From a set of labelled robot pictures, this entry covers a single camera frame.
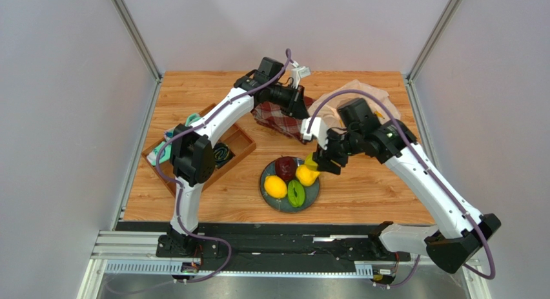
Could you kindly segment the yellow fake pear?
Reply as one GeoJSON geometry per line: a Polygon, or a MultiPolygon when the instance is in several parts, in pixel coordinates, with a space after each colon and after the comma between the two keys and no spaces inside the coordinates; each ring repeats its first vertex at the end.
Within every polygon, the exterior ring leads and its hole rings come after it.
{"type": "Polygon", "coordinates": [[[296,169],[295,177],[296,179],[304,186],[304,187],[310,187],[312,186],[318,177],[320,176],[320,172],[316,170],[310,170],[306,166],[306,164],[298,166],[296,169]]]}

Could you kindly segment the green fake fruit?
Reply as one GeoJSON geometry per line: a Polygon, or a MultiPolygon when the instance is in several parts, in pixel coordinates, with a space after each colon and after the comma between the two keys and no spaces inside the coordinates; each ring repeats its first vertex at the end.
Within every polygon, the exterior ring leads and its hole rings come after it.
{"type": "Polygon", "coordinates": [[[291,180],[287,185],[287,199],[292,207],[298,208],[305,203],[305,189],[297,180],[291,180]]]}

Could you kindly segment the dark red fake fruit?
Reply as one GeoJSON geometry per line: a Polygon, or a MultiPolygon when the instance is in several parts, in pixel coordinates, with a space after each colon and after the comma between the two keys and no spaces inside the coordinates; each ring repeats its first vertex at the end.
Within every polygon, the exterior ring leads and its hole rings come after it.
{"type": "Polygon", "coordinates": [[[293,157],[283,156],[275,161],[274,169],[277,177],[289,182],[295,178],[297,163],[293,157]]]}

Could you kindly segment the yellow fake fruit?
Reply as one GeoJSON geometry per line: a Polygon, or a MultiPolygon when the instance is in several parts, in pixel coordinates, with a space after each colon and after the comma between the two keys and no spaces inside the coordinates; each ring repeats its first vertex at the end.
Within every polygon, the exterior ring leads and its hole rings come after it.
{"type": "Polygon", "coordinates": [[[287,195],[287,184],[277,175],[267,176],[263,188],[268,196],[275,199],[282,199],[287,195]]]}

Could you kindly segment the yellow fake banana piece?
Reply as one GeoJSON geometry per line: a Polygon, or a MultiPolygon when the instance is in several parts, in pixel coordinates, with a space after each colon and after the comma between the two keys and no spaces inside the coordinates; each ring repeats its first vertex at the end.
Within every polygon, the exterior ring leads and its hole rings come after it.
{"type": "Polygon", "coordinates": [[[318,170],[318,163],[314,161],[314,153],[310,153],[307,155],[304,161],[304,165],[311,171],[317,171],[318,170]]]}

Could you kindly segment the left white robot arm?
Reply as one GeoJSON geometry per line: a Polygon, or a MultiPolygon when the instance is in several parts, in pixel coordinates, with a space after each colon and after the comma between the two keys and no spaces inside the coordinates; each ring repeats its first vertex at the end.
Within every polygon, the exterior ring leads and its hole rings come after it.
{"type": "Polygon", "coordinates": [[[205,182],[215,170],[214,146],[237,120],[265,102],[279,106],[292,118],[309,118],[300,80],[311,70],[292,59],[287,64],[292,65],[288,85],[279,82],[287,65],[264,57],[258,68],[237,79],[226,97],[199,121],[175,128],[169,162],[176,184],[176,204],[167,231],[170,241],[164,243],[164,250],[182,256],[196,250],[199,201],[205,182]]]}

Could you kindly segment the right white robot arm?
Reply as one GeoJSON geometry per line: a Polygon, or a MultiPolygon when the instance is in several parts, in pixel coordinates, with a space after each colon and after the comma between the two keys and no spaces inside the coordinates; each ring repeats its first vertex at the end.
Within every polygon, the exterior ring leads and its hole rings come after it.
{"type": "Polygon", "coordinates": [[[443,271],[455,273],[486,246],[501,221],[464,200],[401,121],[380,123],[362,98],[344,103],[338,114],[345,126],[342,133],[315,116],[302,123],[303,139],[318,142],[312,156],[317,170],[339,175],[350,156],[376,158],[413,191],[435,221],[430,227],[383,222],[369,234],[378,249],[427,256],[443,271]]]}

